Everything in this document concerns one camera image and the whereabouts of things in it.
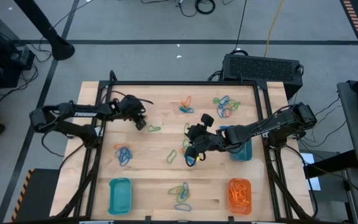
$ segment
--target orange and black hazard stripe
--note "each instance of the orange and black hazard stripe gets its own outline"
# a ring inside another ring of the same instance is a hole
[[[356,28],[357,34],[358,34],[358,17],[356,15],[356,12],[354,12],[352,3],[348,0],[344,0],[343,3],[345,4],[347,13],[349,14],[349,16],[353,22],[353,25]]]
[[[20,191],[19,199],[17,199],[15,210],[13,211],[13,215],[12,215],[12,218],[11,218],[11,222],[14,222],[15,219],[16,219],[17,213],[19,212],[20,205],[23,202],[25,190],[27,189],[27,185],[29,184],[30,177],[31,177],[33,172],[34,172],[34,169],[30,169],[29,172],[27,173],[26,177],[25,177],[23,188],[22,188],[22,191]]]

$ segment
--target wooden table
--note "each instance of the wooden table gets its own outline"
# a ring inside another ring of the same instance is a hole
[[[93,105],[97,87],[98,82],[83,82],[77,103]],[[178,151],[184,139],[185,123],[200,123],[203,113],[208,113],[215,119],[213,127],[208,129],[211,132],[220,126],[256,122],[257,111],[251,86],[118,85],[113,86],[113,90],[153,101],[154,105],[144,103],[146,122],[147,125],[160,126],[162,129],[149,133],[147,128],[136,130],[135,124],[130,121],[108,122],[91,219],[144,220],[145,216],[151,215],[152,220],[227,221],[227,217],[232,214],[227,209],[226,185],[231,178],[238,177],[251,182],[252,212],[247,216],[235,215],[234,219],[274,221],[260,136],[252,138],[253,155],[247,162],[234,162],[229,153],[207,152],[205,161],[198,162],[195,167],[188,167]],[[268,93],[273,111],[287,105],[282,83],[268,83]],[[184,114],[178,109],[180,102],[186,100],[188,95],[192,96],[191,107],[195,110],[193,114]],[[241,102],[239,109],[233,112],[230,118],[219,118],[216,105],[213,104],[213,98],[222,98],[224,95]],[[113,93],[112,97],[122,98],[116,93]],[[263,95],[260,97],[261,102],[264,102]],[[80,125],[90,122],[87,118],[74,119],[74,123]],[[69,155],[80,144],[81,140],[78,138],[69,140],[65,155]],[[133,159],[125,167],[121,167],[118,159],[114,157],[115,144],[130,146]],[[289,140],[288,144],[298,149],[296,141]],[[178,151],[178,155],[172,164],[168,164],[166,158],[173,149]],[[82,149],[63,166],[51,215],[58,213],[77,190],[84,155],[85,150]],[[308,214],[313,214],[300,158],[290,150],[283,149],[282,161],[289,191]],[[113,216],[108,213],[109,182],[119,177],[127,177],[132,181],[132,211],[128,215]],[[168,189],[184,182],[187,182],[190,188],[190,197],[186,203],[192,206],[191,212],[175,210],[175,195],[167,194]],[[278,188],[277,192],[284,217],[282,196]],[[81,214],[85,214],[87,198],[88,192],[83,196]]]

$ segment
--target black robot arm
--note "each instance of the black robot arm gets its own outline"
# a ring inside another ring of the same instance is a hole
[[[281,108],[271,117],[247,126],[235,125],[216,130],[216,134],[206,130],[214,122],[212,117],[204,114],[201,121],[204,124],[192,125],[186,134],[192,145],[187,148],[185,155],[194,159],[200,154],[205,159],[206,151],[237,153],[251,137],[263,133],[267,133],[269,146],[280,147],[287,142],[289,135],[301,138],[306,134],[305,130],[311,129],[317,122],[310,107],[303,103]]]
[[[141,100],[133,95],[126,95],[121,101],[117,98],[108,103],[96,106],[76,105],[72,101],[60,103],[55,106],[43,106],[30,113],[31,125],[38,133],[57,131],[64,135],[78,136],[84,142],[85,147],[95,148],[99,146],[98,133],[90,124],[83,126],[65,121],[67,118],[98,118],[101,121],[114,121],[115,119],[130,120],[135,122],[138,130],[141,130],[144,121],[145,108]]]

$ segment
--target yellow cable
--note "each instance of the yellow cable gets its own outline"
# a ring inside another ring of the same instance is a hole
[[[274,26],[274,24],[276,23],[276,19],[277,19],[278,13],[280,12],[281,7],[283,6],[283,3],[284,3],[284,0],[281,0],[280,6],[278,7],[278,10],[277,10],[277,12],[276,12],[276,16],[274,17],[272,26],[270,27],[270,30],[269,30],[269,32],[268,32],[268,37],[267,37],[267,42],[266,42],[266,49],[265,49],[265,56],[264,56],[264,57],[266,57],[267,49],[269,48],[270,35],[272,35],[273,26]]]

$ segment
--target orange plastic container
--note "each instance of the orange plastic container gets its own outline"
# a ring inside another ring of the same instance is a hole
[[[227,207],[235,215],[249,215],[252,211],[251,183],[233,178],[227,185]]]

